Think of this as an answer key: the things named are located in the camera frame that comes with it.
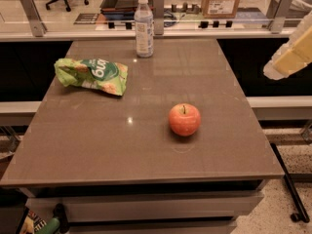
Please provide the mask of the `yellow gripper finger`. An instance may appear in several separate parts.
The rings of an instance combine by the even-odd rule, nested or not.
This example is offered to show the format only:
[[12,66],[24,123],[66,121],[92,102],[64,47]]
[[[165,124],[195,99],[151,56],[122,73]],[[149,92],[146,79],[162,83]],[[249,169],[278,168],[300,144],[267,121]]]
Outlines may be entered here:
[[263,68],[263,74],[272,80],[281,80],[300,71],[312,62],[312,26],[294,32]]

